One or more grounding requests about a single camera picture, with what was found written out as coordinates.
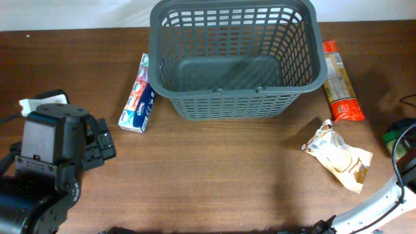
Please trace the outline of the red biscuit packet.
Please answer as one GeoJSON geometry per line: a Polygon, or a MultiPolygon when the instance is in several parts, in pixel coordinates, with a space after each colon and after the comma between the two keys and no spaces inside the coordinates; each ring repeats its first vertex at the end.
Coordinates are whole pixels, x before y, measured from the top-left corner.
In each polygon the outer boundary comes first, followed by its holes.
{"type": "Polygon", "coordinates": [[[333,120],[364,120],[365,116],[357,100],[335,40],[325,41],[322,43],[322,46],[328,67],[328,78],[324,83],[324,91],[330,104],[333,120]]]}

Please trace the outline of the beige snack wrapper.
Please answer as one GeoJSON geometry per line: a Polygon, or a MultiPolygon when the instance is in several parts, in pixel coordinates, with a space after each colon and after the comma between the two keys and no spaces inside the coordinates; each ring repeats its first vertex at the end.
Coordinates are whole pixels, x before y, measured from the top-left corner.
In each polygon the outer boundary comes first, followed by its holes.
{"type": "Polygon", "coordinates": [[[37,99],[21,99],[19,105],[22,108],[21,115],[26,117],[32,111],[35,111],[37,106],[48,103],[68,104],[68,100],[64,94],[59,94],[47,98],[37,99]]]}

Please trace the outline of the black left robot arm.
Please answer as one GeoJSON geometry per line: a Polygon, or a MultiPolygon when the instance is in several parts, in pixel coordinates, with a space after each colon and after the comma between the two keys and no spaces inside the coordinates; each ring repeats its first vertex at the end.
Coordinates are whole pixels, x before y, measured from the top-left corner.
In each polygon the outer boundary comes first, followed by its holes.
{"type": "Polygon", "coordinates": [[[42,104],[1,160],[1,232],[56,233],[79,201],[83,175],[116,156],[105,119],[72,104],[42,104]]]}

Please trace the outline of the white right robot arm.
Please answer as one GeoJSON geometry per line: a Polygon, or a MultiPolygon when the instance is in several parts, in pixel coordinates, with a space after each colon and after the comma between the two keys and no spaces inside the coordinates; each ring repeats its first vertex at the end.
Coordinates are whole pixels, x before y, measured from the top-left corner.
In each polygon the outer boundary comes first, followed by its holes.
{"type": "Polygon", "coordinates": [[[398,161],[404,187],[393,176],[378,192],[356,208],[319,221],[312,233],[372,233],[392,219],[415,208],[415,149],[398,161]]]}

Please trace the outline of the Kleenex tissue multipack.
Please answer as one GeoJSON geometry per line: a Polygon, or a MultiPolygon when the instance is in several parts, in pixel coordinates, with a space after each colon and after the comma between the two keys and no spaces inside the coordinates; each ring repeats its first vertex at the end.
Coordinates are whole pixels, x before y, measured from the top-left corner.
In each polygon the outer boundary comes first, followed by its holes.
{"type": "Polygon", "coordinates": [[[148,78],[149,59],[147,53],[142,54],[136,79],[118,121],[118,125],[124,130],[137,133],[146,131],[157,95],[148,78]]]}

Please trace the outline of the grey plastic basket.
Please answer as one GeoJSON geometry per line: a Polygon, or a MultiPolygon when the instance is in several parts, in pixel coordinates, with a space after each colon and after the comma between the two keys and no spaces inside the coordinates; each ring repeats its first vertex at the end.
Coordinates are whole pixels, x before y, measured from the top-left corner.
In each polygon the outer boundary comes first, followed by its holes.
{"type": "Polygon", "coordinates": [[[149,20],[149,82],[187,120],[277,116],[326,81],[311,1],[169,0],[149,20]]]}

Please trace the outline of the beige snack bag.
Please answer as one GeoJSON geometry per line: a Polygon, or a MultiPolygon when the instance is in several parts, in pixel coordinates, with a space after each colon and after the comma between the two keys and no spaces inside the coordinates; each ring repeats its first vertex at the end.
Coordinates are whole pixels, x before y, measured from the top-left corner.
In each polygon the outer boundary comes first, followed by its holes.
{"type": "Polygon", "coordinates": [[[331,120],[322,123],[302,151],[314,156],[345,188],[361,192],[373,153],[348,145],[331,120]]]}

